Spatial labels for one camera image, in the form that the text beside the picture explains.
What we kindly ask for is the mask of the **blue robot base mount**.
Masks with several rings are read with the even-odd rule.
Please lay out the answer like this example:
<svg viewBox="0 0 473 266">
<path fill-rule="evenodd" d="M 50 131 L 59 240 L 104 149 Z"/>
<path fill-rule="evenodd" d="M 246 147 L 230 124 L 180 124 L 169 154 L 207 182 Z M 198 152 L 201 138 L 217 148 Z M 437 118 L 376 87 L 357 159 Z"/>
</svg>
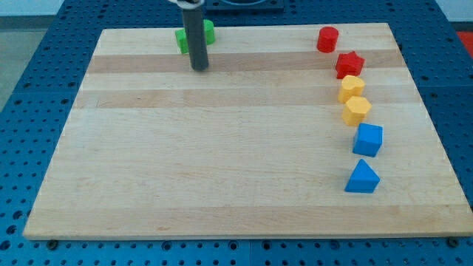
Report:
<svg viewBox="0 0 473 266">
<path fill-rule="evenodd" d="M 205 0 L 209 12 L 220 11 L 281 11 L 284 0 Z"/>
</svg>

